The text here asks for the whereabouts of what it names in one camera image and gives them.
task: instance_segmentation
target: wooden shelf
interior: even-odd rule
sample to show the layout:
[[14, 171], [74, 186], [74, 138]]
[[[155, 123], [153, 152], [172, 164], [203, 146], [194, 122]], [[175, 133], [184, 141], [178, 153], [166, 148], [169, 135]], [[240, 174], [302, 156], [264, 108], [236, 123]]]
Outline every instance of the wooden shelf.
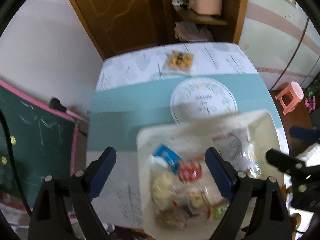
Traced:
[[174, 9], [177, 11], [179, 16], [187, 22], [193, 22], [198, 24], [209, 24], [209, 25], [228, 25], [227, 21], [223, 19], [215, 19], [210, 15], [201, 15], [197, 14], [192, 9], [183, 10], [179, 6], [173, 6]]

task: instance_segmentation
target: white tray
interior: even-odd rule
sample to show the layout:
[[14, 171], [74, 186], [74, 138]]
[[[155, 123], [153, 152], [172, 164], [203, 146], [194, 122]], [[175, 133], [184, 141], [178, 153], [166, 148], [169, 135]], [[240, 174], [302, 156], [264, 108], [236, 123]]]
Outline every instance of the white tray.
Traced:
[[[137, 135], [138, 170], [141, 197], [141, 210], [144, 231], [156, 240], [202, 240], [209, 239], [220, 220], [197, 222], [189, 225], [186, 231], [173, 231], [159, 227], [155, 221], [155, 203], [150, 194], [149, 156], [160, 143], [167, 145], [180, 157], [193, 157], [205, 153], [214, 147], [211, 134], [232, 129], [236, 124], [248, 126], [250, 138], [254, 142], [255, 154], [259, 158], [263, 178], [274, 176], [280, 187], [284, 177], [276, 168], [265, 160], [265, 153], [271, 148], [280, 150], [276, 128], [270, 113], [257, 110], [238, 115], [218, 116], [211, 119], [181, 124], [146, 127]], [[254, 206], [249, 206], [242, 227], [249, 225]]]

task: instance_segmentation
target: wooden door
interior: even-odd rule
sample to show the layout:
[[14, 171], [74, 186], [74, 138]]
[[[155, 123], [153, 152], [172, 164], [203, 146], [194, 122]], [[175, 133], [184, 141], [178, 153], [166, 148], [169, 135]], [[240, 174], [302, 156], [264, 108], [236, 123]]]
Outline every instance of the wooden door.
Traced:
[[70, 1], [100, 55], [112, 57], [167, 43], [162, 0]]

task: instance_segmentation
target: wooden door frame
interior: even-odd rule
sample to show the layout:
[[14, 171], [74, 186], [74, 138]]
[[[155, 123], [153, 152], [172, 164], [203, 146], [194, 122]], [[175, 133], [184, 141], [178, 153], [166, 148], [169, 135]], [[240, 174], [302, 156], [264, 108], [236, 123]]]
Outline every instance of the wooden door frame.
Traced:
[[[91, 39], [92, 43], [96, 47], [100, 57], [102, 60], [105, 60], [107, 57], [104, 54], [103, 50], [101, 49], [98, 41], [96, 40], [92, 30], [90, 29], [89, 25], [87, 24], [76, 0], [69, 0], [71, 3], [71, 6], [73, 7], [76, 15], [79, 18], [79, 21], [81, 22], [82, 26], [84, 27], [85, 31], [87, 32], [89, 38]], [[175, 43], [175, 36], [174, 36], [174, 22], [172, 18], [172, 13], [171, 13], [171, 0], [162, 0], [162, 4], [164, 7], [164, 18], [165, 18], [165, 25], [166, 25], [166, 30], [167, 30], [167, 35], [168, 35], [168, 41], [169, 43]]]
[[236, 21], [235, 33], [233, 35], [233, 43], [238, 44], [242, 33], [245, 14], [247, 12], [248, 0], [239, 0], [238, 19]]
[[105, 60], [107, 57], [104, 54], [103, 50], [101, 49], [99, 43], [97, 42], [95, 36], [93, 35], [93, 32], [91, 31], [89, 25], [87, 24], [86, 20], [84, 19], [84, 16], [76, 2], [76, 0], [69, 0], [71, 3], [71, 6], [73, 7], [73, 9], [75, 10], [76, 15], [79, 18], [79, 21], [81, 22], [83, 28], [85, 29], [85, 31], [87, 32], [89, 38], [91, 39], [92, 43], [94, 44], [94, 46], [96, 47], [100, 57], [102, 58], [102, 60]]

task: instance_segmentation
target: chalkboard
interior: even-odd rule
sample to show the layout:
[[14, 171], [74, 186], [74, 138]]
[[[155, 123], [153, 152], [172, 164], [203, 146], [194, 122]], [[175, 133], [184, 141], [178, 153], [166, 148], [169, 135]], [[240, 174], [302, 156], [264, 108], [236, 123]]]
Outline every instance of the chalkboard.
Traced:
[[[32, 208], [45, 176], [67, 178], [73, 150], [75, 123], [39, 107], [0, 82], [0, 109], [7, 120], [13, 154], [23, 192]], [[3, 129], [0, 127], [0, 191], [18, 196]]]

